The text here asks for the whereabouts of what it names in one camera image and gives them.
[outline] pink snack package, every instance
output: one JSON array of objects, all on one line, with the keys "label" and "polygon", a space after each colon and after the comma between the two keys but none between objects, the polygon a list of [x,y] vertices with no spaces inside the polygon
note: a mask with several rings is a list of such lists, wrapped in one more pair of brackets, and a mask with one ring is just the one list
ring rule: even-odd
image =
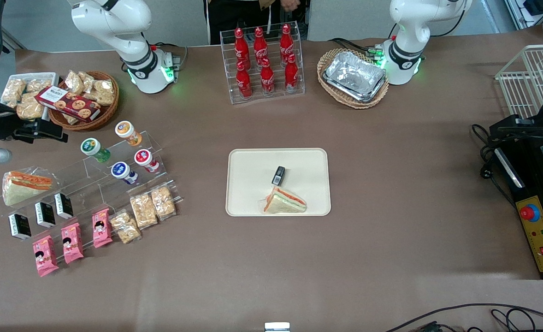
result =
[{"label": "pink snack package", "polygon": [[54,254],[54,242],[50,235],[34,242],[34,255],[36,256],[36,269],[40,277],[59,268]]},{"label": "pink snack package", "polygon": [[76,259],[83,258],[83,244],[81,243],[81,229],[79,223],[68,225],[60,230],[63,235],[63,254],[67,264]]},{"label": "pink snack package", "polygon": [[99,248],[112,241],[112,230],[110,223],[107,222],[107,212],[109,209],[101,210],[93,214],[93,246]]}]

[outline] control panel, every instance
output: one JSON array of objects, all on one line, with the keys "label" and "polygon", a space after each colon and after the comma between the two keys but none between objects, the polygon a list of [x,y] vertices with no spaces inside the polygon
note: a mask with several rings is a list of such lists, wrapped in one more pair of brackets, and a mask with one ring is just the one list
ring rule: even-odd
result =
[{"label": "control panel", "polygon": [[543,273],[543,210],[537,196],[516,202],[519,218],[536,260],[537,269]]}]

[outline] clear acrylic stand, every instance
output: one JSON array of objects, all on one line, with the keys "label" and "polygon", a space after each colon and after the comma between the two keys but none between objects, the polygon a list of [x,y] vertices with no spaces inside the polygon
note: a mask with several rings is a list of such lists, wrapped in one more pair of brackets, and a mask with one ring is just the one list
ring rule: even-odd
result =
[{"label": "clear acrylic stand", "polygon": [[[253,96],[246,101],[241,98],[238,90],[238,84],[236,83],[236,54],[234,51],[234,30],[227,30],[220,32],[220,46],[223,50],[224,70],[227,75],[227,82],[229,84],[229,94],[231,97],[231,104],[246,103],[249,101],[258,101],[260,99],[274,99],[284,96],[301,95],[305,92],[305,76],[302,67],[302,48],[301,48],[301,35],[298,30],[296,22],[290,22],[292,40],[294,41],[294,55],[296,56],[296,65],[298,66],[298,87],[295,92],[289,93],[286,91],[284,75],[284,68],[280,64],[280,38],[282,38],[282,26],[284,23],[272,24],[270,33],[264,33],[263,37],[267,42],[267,57],[270,59],[271,69],[274,73],[274,82],[276,86],[276,92],[273,96],[265,97],[261,90],[261,76],[260,71],[257,69],[257,61],[255,61],[255,54],[253,53],[253,42],[255,41],[255,27],[244,28],[243,34],[245,40],[249,46],[249,59],[251,60],[251,69],[248,70],[249,78],[251,78],[251,88],[253,89]],[[262,27],[264,32],[267,32],[266,27]]]},{"label": "clear acrylic stand", "polygon": [[[52,236],[54,251],[57,254],[57,261],[60,263],[64,260],[61,228],[78,222],[83,248],[86,249],[93,244],[92,216],[94,213],[107,208],[110,215],[114,214],[118,210],[130,206],[130,196],[145,193],[162,183],[168,184],[174,202],[180,202],[181,197],[177,195],[175,182],[167,173],[159,155],[162,147],[146,131],[141,132],[141,135],[141,143],[134,147],[126,141],[121,141],[107,148],[111,153],[107,162],[100,163],[95,158],[88,157],[55,172],[56,181],[54,181],[55,185],[52,190],[11,206],[12,212],[6,213],[4,217],[7,220],[11,214],[18,213],[28,218],[32,236],[23,242],[30,246],[43,237]],[[156,172],[148,172],[144,167],[134,162],[134,155],[139,149],[148,149],[153,153],[153,157],[160,163]],[[136,183],[130,185],[111,175],[111,166],[119,161],[126,162],[138,174]],[[71,199],[74,213],[72,218],[64,219],[56,214],[54,203],[54,194],[56,193],[63,193]],[[53,207],[55,226],[46,228],[36,223],[34,204],[37,202],[45,202]]]}]

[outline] wicker basket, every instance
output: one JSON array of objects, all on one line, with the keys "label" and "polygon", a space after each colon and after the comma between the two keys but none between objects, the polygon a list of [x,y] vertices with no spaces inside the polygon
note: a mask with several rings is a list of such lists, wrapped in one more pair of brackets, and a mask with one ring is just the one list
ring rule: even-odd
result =
[{"label": "wicker basket", "polygon": [[[61,112],[54,109],[49,109],[48,115],[50,115],[50,119],[52,120],[52,122],[59,126],[62,126],[65,130],[96,130],[107,124],[108,120],[111,119],[111,117],[114,116],[114,114],[116,113],[116,109],[118,109],[118,97],[120,96],[120,89],[118,88],[116,80],[112,76],[101,71],[88,71],[87,74],[89,74],[96,80],[111,80],[112,86],[114,88],[114,102],[107,107],[101,107],[100,115],[92,122],[80,121],[76,124],[69,124],[69,122],[67,122],[67,119],[65,119]],[[59,88],[67,88],[64,81],[59,84]]]},{"label": "wicker basket", "polygon": [[327,82],[325,82],[325,80],[323,80],[323,71],[325,71],[325,69],[327,69],[327,67],[331,65],[333,59],[335,59],[335,56],[338,53],[345,51],[350,51],[360,57],[360,59],[371,62],[370,58],[366,57],[366,55],[363,55],[358,51],[347,50],[345,48],[335,48],[335,50],[325,53],[320,58],[319,63],[316,65],[317,79],[319,80],[320,85],[326,90],[326,92],[328,92],[333,98],[335,98],[336,101],[355,109],[368,109],[376,105],[384,97],[384,95],[388,91],[388,80],[384,82],[380,90],[374,96],[373,100],[369,103],[361,103],[359,101],[356,101],[353,97],[345,94],[343,91],[335,88],[334,86],[328,84]]}]

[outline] foil container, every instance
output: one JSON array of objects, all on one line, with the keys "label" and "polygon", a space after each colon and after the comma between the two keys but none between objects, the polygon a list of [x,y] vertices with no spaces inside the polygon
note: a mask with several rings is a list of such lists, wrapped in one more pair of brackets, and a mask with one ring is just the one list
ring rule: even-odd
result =
[{"label": "foil container", "polygon": [[348,51],[335,56],[323,79],[355,100],[368,103],[386,82],[386,71]]}]

